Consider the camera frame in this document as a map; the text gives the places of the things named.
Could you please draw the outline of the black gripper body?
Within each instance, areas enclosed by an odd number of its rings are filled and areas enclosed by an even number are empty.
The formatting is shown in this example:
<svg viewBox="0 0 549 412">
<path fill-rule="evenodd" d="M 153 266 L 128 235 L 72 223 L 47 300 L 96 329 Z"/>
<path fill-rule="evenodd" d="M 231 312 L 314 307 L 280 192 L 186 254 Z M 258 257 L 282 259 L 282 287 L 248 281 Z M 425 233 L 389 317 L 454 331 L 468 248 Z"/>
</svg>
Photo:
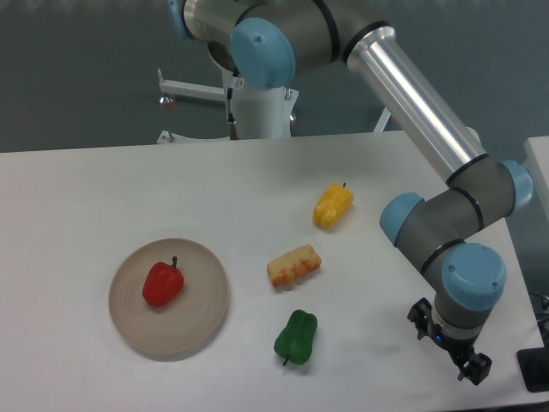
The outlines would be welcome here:
<svg viewBox="0 0 549 412">
<path fill-rule="evenodd" d="M 456 366 L 464 368 L 470 362 L 477 339 L 476 329 L 465 330 L 430 319 L 427 332 L 439 348 L 449 353 Z"/>
</svg>

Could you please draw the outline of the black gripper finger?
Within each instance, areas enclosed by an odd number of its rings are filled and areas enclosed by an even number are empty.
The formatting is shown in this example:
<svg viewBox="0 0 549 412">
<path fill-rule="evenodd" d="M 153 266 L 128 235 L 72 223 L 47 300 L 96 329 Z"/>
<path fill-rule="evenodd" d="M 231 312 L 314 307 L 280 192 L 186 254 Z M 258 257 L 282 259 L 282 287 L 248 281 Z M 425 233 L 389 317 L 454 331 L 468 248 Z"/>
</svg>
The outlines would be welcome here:
<svg viewBox="0 0 549 412">
<path fill-rule="evenodd" d="M 414 324 L 417 330 L 417 338 L 423 339 L 429 336 L 429 325 L 431 322 L 431 303 L 426 298 L 421 298 L 411 306 L 407 319 Z"/>
<path fill-rule="evenodd" d="M 458 381 L 469 380 L 473 385 L 479 385 L 490 373 L 492 359 L 485 354 L 475 352 L 465 357 L 458 356 L 455 360 L 459 373 Z"/>
</svg>

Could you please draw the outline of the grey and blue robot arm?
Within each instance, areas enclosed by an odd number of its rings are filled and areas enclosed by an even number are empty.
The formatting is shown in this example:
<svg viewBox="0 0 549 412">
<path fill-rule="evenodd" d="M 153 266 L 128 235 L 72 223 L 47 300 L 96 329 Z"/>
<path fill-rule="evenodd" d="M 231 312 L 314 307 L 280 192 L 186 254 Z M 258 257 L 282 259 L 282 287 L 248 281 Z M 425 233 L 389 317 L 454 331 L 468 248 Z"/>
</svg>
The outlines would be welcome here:
<svg viewBox="0 0 549 412">
<path fill-rule="evenodd" d="M 534 185 L 514 161 L 495 161 L 398 46 L 395 30 L 364 1 L 171 1 L 180 39 L 208 44 L 230 74 L 226 116 L 233 140 L 274 115 L 239 107 L 239 84 L 260 94 L 342 61 L 359 74 L 447 185 L 425 200 L 404 193 L 380 216 L 393 244 L 425 278 L 434 300 L 419 300 L 407 317 L 419 337 L 445 350 L 461 379 L 480 384 L 492 362 L 474 343 L 504 290 L 506 268 L 492 249 L 469 237 L 522 209 Z"/>
</svg>

